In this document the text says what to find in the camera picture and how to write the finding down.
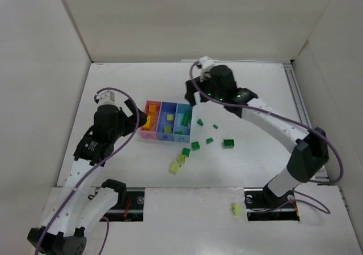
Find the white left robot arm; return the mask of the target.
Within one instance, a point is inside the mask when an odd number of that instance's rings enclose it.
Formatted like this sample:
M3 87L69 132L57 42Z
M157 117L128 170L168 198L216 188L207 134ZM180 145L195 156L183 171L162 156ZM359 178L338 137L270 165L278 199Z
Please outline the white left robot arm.
M117 140L120 137L131 139L146 122L146 114L132 99L124 102L131 116L108 96L100 97L96 103L94 123L77 145L57 206L41 226L31 228L28 233L27 239L36 254L82 254L96 224L108 210L125 201L126 185L112 179L102 183L93 199L88 195L106 161L119 152L115 148Z

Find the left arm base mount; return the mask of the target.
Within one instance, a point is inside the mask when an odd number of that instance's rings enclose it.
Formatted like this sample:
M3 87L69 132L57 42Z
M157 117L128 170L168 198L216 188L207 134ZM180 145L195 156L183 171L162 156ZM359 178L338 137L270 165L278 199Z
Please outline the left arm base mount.
M118 202L104 216L110 222L142 222L144 203L144 188L127 188L125 201Z

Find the green wedge lego piece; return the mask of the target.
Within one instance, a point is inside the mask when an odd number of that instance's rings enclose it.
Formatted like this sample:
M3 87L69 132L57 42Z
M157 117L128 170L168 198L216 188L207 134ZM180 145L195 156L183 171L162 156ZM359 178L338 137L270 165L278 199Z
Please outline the green wedge lego piece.
M199 125L201 125L201 126L203 126L203 125L204 125L204 123L203 123L202 119L198 119L198 120L197 120L197 123L198 123Z

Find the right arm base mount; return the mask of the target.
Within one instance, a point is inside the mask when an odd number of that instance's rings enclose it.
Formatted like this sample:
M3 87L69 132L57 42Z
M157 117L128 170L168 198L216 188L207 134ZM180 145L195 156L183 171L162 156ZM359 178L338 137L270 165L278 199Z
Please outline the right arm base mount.
M247 220L252 221L300 221L294 193L290 190L286 195L274 202L268 202L263 196L262 188L245 188L244 204Z

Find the lime green lego brick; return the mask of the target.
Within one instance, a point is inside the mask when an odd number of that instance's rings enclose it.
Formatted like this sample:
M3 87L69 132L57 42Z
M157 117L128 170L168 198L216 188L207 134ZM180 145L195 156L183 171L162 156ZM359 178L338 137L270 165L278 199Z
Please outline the lime green lego brick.
M186 158L187 158L186 155L180 154L180 155L178 155L177 162L184 164L186 161Z

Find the aluminium rail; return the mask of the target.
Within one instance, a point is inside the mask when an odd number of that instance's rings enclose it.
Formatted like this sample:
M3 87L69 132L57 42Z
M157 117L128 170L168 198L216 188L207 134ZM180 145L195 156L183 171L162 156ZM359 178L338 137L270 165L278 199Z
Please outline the aluminium rail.
M301 91L299 89L297 79L294 73L293 65L291 63L283 63L283 69L293 96L294 105L298 114L300 123L311 127L309 115L307 113L305 103L303 101ZM318 185L329 185L330 178L327 174L325 166L323 166L313 177L312 181L317 181Z

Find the orange round lego piece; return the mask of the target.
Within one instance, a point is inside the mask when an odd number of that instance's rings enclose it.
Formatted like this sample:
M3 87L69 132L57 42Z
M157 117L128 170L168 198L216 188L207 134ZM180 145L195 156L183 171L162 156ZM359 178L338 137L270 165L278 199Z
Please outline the orange round lego piece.
M157 110L157 106L156 105L149 105L149 108L148 108L148 112L149 113L155 113Z

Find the pink plastic bin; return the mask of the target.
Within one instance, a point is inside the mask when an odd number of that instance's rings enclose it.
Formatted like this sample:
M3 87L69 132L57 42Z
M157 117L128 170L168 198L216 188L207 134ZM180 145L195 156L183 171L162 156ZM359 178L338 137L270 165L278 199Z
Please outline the pink plastic bin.
M157 140L157 127L162 103L148 100L145 105L146 124L141 128L140 135L144 139Z

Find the pale green lego piece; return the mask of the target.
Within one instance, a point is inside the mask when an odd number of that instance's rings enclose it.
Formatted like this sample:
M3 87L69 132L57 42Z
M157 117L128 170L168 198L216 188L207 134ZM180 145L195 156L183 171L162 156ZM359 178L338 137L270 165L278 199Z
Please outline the pale green lego piece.
M178 163L176 161L173 161L169 167L169 172L173 175L176 175L180 169L180 167L182 166L181 163Z

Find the pale green sloped lego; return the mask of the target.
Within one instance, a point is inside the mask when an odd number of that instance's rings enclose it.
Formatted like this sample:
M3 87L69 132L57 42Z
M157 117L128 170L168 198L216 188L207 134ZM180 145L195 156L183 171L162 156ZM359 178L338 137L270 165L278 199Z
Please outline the pale green sloped lego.
M172 133L172 126L170 125L166 125L163 127L163 132L164 133Z

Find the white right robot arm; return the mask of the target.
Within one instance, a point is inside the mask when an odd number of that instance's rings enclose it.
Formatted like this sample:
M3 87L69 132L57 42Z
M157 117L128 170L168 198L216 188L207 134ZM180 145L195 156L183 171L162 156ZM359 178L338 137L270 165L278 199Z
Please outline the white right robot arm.
M276 114L258 95L247 88L240 88L232 70L226 65L195 62L201 74L186 81L185 99L195 106L194 94L200 101L213 101L280 142L291 154L286 167L263 187L261 196L266 204L275 207L287 199L292 189L306 183L329 160L325 132Z

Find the lime sloped lego piece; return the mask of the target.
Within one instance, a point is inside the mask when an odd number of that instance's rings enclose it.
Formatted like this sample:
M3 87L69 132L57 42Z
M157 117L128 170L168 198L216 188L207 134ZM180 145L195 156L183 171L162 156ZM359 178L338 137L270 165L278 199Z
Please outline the lime sloped lego piece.
M242 216L242 208L241 208L241 205L239 203L233 203L233 205L232 205L232 212L233 212L233 215L236 218L240 218Z

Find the pale green lego block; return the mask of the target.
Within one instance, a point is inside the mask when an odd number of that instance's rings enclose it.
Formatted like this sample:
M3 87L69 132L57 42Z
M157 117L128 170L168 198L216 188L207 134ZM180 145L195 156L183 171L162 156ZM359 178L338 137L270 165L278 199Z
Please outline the pale green lego block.
M167 114L166 121L172 122L173 120L174 120L174 115L173 114Z

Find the light blue plastic bin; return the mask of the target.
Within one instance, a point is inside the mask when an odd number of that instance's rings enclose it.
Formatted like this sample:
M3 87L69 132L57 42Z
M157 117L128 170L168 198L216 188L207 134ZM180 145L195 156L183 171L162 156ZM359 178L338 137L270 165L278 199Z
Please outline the light blue plastic bin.
M191 140L193 107L188 104L177 103L174 122L174 141L189 143Z

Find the small green lego brick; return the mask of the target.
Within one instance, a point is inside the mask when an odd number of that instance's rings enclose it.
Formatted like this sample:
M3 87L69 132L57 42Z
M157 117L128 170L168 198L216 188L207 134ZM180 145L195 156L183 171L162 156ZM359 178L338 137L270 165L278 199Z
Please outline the small green lego brick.
M181 154L185 155L186 157L189 157L191 153L191 149L190 148L183 148Z

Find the green two-by-two lego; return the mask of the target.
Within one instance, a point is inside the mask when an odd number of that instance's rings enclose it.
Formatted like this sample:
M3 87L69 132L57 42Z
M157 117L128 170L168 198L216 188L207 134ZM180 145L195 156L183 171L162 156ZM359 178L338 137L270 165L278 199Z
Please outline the green two-by-two lego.
M198 141L192 142L191 143L191 147L193 151L199 150L200 149L200 144Z

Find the yellow rectangular lego brick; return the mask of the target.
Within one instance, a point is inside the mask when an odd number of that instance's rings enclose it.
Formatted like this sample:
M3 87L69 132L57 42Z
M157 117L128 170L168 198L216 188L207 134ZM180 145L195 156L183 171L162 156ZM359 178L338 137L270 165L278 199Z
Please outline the yellow rectangular lego brick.
M151 130L151 128L153 127L154 120L155 120L155 117L154 117L154 116L150 116L150 115L148 115L148 116L147 116L146 123L145 123L145 124L144 124L144 126L142 127L142 130L144 130L144 131L150 131L150 130Z

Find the green lego plate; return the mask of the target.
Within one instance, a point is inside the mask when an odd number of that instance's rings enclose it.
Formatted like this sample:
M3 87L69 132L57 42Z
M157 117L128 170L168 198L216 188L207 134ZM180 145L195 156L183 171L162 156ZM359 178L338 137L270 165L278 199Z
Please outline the green lego plate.
M185 113L181 119L181 125L187 127L190 124L191 121L191 114Z

